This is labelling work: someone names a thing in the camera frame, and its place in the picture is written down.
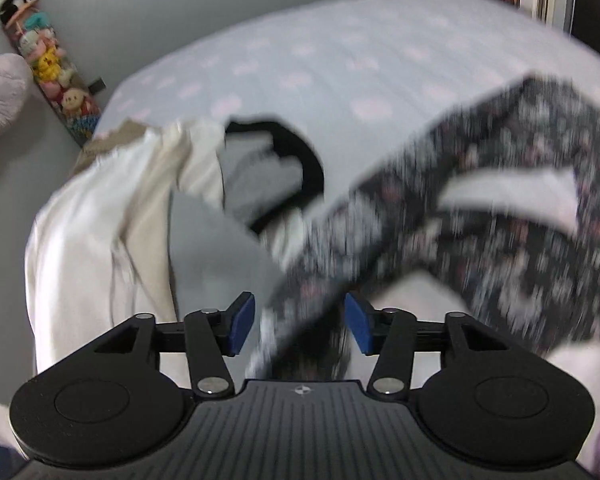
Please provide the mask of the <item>dark floral jeans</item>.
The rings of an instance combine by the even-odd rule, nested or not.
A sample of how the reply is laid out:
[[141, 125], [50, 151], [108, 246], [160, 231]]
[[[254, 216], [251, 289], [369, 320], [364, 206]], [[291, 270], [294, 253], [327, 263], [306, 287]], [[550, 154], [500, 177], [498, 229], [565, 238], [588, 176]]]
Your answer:
[[[545, 168], [574, 173], [576, 234], [493, 208], [438, 207], [468, 171]], [[311, 229], [263, 308], [249, 376], [343, 378], [344, 295], [372, 296], [420, 269], [539, 356], [600, 340], [600, 110], [571, 84], [528, 77], [408, 144]]]

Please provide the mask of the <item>white cream garment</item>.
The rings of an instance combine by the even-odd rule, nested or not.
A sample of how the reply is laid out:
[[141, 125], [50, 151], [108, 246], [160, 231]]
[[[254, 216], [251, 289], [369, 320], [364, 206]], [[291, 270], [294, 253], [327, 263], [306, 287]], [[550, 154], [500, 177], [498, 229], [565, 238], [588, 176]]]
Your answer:
[[221, 206], [224, 138], [209, 119], [147, 129], [98, 156], [38, 212], [24, 275], [39, 372], [137, 313], [175, 321], [170, 195]]

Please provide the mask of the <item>black and grey garment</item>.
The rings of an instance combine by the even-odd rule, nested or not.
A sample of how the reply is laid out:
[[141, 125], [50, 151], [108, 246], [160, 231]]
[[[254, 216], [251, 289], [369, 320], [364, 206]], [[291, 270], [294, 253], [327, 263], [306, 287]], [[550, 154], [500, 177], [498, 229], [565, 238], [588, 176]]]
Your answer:
[[273, 118], [230, 120], [218, 159], [225, 212], [256, 234], [325, 191], [323, 165], [311, 144]]

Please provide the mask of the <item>polka dot bed sheet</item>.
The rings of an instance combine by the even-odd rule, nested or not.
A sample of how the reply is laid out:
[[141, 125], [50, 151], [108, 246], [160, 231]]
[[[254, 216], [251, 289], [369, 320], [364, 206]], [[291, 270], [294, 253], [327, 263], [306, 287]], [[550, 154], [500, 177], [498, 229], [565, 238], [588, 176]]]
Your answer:
[[[332, 0], [235, 26], [146, 67], [114, 92], [96, 136], [111, 143], [109, 153], [174, 122], [209, 119], [225, 130], [232, 119], [265, 118], [303, 136], [323, 165], [321, 197], [260, 234], [229, 216], [223, 200], [210, 205], [251, 231], [280, 265], [275, 292], [311, 229], [362, 181], [449, 114], [528, 77], [571, 84], [600, 110], [600, 58], [504, 4]], [[471, 170], [449, 180], [438, 207], [513, 212], [568, 235], [579, 229], [570, 169]], [[258, 305], [242, 376], [253, 378], [247, 368], [273, 294]], [[366, 297], [424, 318], [470, 314], [456, 292], [422, 269]], [[350, 351], [343, 378], [370, 378], [370, 360], [352, 356], [343, 327]], [[542, 358], [591, 393], [595, 422], [579, 462], [600, 477], [600, 340], [568, 342]]]

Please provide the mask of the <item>plush toy tube holder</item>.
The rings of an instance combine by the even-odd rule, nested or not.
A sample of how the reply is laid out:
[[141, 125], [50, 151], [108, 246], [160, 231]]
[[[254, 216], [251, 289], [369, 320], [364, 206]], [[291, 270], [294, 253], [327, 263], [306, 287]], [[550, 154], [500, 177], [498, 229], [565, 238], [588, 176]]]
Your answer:
[[12, 46], [27, 61], [34, 82], [79, 146], [91, 140], [102, 112], [59, 41], [38, 0], [15, 0], [3, 25]]

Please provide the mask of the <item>wall socket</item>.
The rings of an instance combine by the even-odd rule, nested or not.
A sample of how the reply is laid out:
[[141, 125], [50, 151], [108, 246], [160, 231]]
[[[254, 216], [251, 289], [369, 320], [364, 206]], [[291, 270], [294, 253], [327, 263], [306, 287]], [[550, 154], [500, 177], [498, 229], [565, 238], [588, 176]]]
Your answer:
[[106, 89], [106, 84], [104, 83], [102, 78], [96, 79], [88, 86], [88, 91], [91, 92], [91, 94], [93, 96], [96, 96], [96, 94], [99, 94], [99, 92], [102, 92], [102, 90], [105, 90], [105, 89]]

